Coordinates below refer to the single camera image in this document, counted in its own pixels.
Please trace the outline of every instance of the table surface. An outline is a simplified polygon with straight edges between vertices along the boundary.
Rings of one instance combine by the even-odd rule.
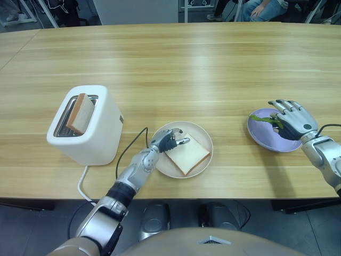
[[[334,197],[299,149],[268,151],[249,136],[248,115],[272,99],[294,99],[321,125],[338,123],[339,26],[190,23],[44,29],[0,34],[0,197],[80,198],[83,167],[46,142],[74,86],[105,85],[125,116],[118,155],[148,126],[172,121],[210,134],[210,166],[191,179],[155,170],[136,198]],[[341,141],[340,130],[324,131]],[[119,171],[144,147],[123,157]],[[114,161],[91,167],[84,190],[102,197]]]

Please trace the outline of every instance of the plate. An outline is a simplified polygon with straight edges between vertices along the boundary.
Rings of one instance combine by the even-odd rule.
[[[271,113],[279,113],[279,111],[273,108],[261,108],[250,115],[263,118],[270,117]],[[250,117],[247,120],[247,130],[259,145],[275,152],[291,152],[302,145],[299,140],[287,140],[279,136],[278,133],[274,132],[270,123],[256,121]]]
[[[160,154],[159,161],[156,164],[156,168],[164,175],[167,175],[172,178],[186,179],[194,177],[199,173],[203,172],[212,160],[213,157],[212,139],[202,127],[195,123],[186,121],[176,121],[166,124],[163,127],[161,127],[158,131],[173,128],[179,128],[183,131],[183,133],[181,134],[177,133],[175,135],[176,139],[184,138],[184,136],[187,133],[189,133],[197,142],[199,142],[204,148],[210,151],[210,154],[199,165],[194,167],[187,176],[185,176],[182,173],[182,171],[173,163],[173,161],[168,156],[166,156],[165,153]]]

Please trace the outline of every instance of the white bread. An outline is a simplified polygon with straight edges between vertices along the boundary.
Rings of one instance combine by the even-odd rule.
[[[81,93],[78,95],[66,127],[78,134],[84,134],[94,109],[95,105],[93,105],[89,97],[85,93]]]
[[[190,142],[178,145],[176,148],[166,151],[166,155],[186,176],[195,166],[200,164],[210,152],[190,136],[189,133],[187,133],[184,138],[190,138]]]

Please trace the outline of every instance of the purple plate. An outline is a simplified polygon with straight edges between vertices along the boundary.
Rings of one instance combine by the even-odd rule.
[[[261,108],[251,113],[260,118],[270,117],[271,113],[279,113],[277,109]],[[297,140],[287,140],[272,130],[272,125],[251,119],[247,120],[247,129],[251,137],[262,147],[276,152],[291,152],[298,149],[302,143]]]

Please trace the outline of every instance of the white toaster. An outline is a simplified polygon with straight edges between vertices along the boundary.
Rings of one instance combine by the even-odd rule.
[[[86,93],[95,105],[82,135],[66,127],[80,93]],[[82,85],[72,88],[64,98],[47,132],[47,142],[81,165],[104,165],[116,155],[122,128],[123,115],[108,89]]]

